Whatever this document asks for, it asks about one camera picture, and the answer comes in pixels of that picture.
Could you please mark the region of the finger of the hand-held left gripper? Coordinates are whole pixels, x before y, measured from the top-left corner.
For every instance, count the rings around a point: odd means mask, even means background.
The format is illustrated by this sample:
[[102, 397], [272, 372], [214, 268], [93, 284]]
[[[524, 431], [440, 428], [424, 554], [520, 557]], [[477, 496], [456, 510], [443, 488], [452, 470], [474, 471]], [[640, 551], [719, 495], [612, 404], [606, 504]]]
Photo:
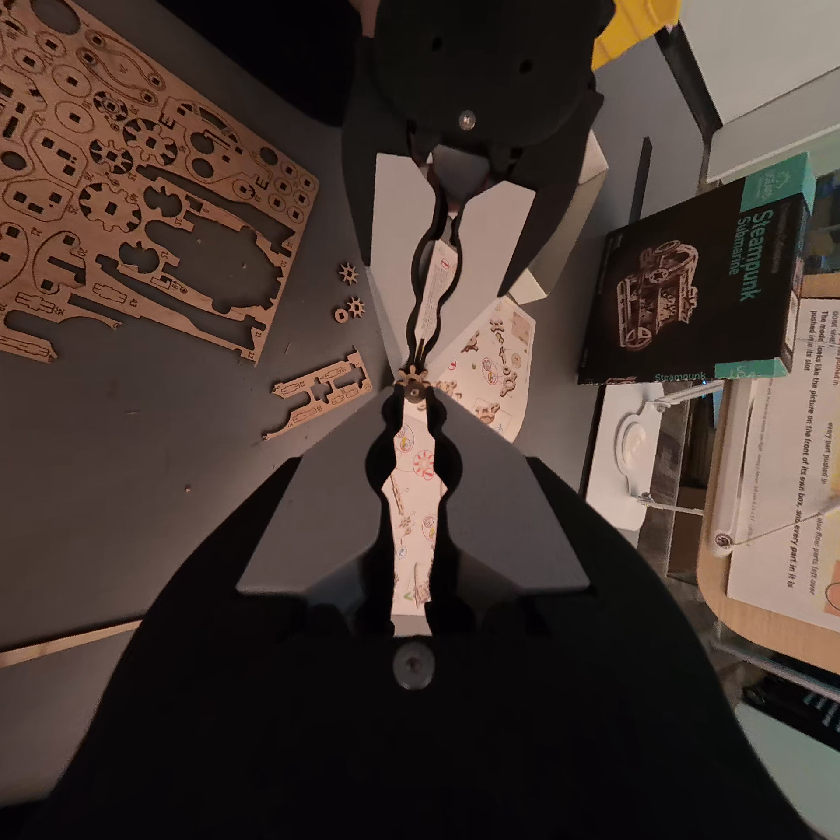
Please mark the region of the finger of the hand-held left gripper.
[[534, 197], [527, 187], [499, 182], [468, 200], [458, 225], [458, 278], [441, 306], [427, 369], [447, 363], [461, 333], [498, 298]]
[[438, 195], [409, 156], [375, 158], [367, 275], [390, 366], [418, 365], [417, 329], [439, 220]]

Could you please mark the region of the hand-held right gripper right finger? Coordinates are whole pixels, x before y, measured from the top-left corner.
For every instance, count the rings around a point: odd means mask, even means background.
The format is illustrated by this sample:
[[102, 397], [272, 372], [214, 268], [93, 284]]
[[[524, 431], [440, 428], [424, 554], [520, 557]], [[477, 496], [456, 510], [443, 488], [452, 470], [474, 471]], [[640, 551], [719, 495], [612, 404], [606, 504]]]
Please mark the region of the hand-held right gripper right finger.
[[446, 488], [425, 606], [430, 631], [472, 632], [498, 604], [589, 590], [522, 452], [440, 390], [428, 388], [426, 404]]

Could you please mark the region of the long wooden stick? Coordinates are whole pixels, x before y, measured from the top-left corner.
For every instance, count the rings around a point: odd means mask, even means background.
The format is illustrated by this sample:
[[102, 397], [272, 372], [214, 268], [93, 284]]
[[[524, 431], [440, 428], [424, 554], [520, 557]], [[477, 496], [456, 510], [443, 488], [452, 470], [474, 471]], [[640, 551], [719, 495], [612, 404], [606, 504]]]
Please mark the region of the long wooden stick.
[[103, 626], [82, 633], [74, 633], [68, 636], [50, 638], [22, 647], [9, 648], [1, 652], [1, 669], [63, 653], [73, 648], [94, 644], [111, 637], [132, 634], [141, 624], [141, 620], [134, 620]]

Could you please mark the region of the small plywood sheet fragment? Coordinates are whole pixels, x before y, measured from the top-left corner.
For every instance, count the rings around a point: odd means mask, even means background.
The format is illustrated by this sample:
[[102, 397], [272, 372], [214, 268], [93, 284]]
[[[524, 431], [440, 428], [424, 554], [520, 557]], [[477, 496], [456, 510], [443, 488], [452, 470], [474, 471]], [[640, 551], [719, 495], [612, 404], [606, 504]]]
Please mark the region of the small plywood sheet fragment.
[[373, 391], [364, 360], [357, 349], [342, 359], [302, 374], [289, 381], [273, 384], [271, 394], [281, 400], [305, 399], [290, 410], [286, 422], [273, 430], [263, 432], [267, 442], [293, 429], [325, 416], [333, 410], [347, 406]]

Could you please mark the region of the yellow plastic bin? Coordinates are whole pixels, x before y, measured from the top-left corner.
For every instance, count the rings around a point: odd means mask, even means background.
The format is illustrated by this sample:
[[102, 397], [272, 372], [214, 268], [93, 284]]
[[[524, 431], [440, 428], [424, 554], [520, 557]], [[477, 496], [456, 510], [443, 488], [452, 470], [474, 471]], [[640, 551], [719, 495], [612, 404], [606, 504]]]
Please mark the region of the yellow plastic bin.
[[599, 70], [660, 29], [679, 22], [681, 1], [615, 1], [610, 23], [594, 42], [591, 68]]

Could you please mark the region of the black pen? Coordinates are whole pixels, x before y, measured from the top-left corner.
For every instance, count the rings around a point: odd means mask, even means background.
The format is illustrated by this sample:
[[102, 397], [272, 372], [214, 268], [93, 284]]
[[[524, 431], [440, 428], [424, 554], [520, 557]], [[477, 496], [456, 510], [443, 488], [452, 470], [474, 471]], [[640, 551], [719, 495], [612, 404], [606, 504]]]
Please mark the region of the black pen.
[[650, 164], [652, 160], [653, 143], [649, 136], [644, 136], [637, 162], [637, 171], [633, 187], [632, 203], [627, 222], [637, 223], [643, 212], [644, 199], [646, 196]]

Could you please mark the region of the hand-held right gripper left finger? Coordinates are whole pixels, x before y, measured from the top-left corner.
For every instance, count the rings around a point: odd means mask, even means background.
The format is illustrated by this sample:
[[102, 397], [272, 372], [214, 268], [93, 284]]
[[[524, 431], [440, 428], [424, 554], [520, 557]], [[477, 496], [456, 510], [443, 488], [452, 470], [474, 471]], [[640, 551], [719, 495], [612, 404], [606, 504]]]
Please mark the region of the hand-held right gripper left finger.
[[363, 635], [394, 635], [395, 546], [383, 486], [404, 388], [368, 399], [300, 457], [237, 582], [241, 595], [335, 607]]

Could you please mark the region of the large plywood parts sheet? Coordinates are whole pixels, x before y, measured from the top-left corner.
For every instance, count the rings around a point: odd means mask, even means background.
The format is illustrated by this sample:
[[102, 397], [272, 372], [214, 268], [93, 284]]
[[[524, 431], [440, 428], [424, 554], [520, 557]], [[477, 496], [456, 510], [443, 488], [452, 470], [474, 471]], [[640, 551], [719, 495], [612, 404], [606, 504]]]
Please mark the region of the large plywood parts sheet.
[[[2, 2], [2, 351], [41, 363], [48, 322], [148, 319], [259, 360], [319, 180], [72, 2], [61, 31], [32, 2]], [[175, 273], [153, 223], [254, 236], [272, 287], [226, 311]]]

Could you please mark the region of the instruction booklet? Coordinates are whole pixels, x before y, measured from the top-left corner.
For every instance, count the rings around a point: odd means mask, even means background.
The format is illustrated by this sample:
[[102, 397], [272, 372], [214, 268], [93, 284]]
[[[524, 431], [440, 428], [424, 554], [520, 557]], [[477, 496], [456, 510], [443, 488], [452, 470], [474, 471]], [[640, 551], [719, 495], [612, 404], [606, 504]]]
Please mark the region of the instruction booklet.
[[[442, 361], [427, 363], [428, 381], [513, 442], [527, 410], [535, 324], [509, 297], [493, 301]], [[425, 402], [404, 403], [394, 447], [395, 469], [383, 486], [395, 549], [392, 622], [397, 635], [427, 634], [438, 503], [446, 486], [434, 469]]]

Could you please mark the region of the black model kit box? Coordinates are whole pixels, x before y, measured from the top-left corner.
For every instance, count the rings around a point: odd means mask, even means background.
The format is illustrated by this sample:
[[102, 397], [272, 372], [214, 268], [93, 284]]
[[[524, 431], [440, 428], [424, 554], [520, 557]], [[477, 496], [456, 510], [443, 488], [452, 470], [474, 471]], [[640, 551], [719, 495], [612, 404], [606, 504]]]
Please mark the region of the black model kit box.
[[815, 190], [804, 152], [612, 231], [577, 382], [788, 375]]

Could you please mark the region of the printed paper sheet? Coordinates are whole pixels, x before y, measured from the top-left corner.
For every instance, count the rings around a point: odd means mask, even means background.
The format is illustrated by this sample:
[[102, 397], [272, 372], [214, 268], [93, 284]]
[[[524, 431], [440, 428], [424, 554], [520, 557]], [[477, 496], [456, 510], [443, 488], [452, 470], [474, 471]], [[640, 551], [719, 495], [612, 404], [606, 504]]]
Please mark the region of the printed paper sheet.
[[804, 299], [791, 372], [753, 399], [728, 596], [839, 629], [839, 307]]

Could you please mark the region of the white cardboard box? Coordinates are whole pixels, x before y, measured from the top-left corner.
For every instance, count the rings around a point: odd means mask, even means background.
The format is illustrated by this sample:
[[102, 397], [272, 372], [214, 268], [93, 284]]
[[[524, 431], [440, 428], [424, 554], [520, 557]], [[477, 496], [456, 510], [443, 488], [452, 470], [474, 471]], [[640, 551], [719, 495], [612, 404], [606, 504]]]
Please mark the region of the white cardboard box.
[[595, 132], [589, 131], [578, 185], [548, 242], [509, 290], [519, 306], [545, 299], [557, 285], [608, 173], [608, 163]]

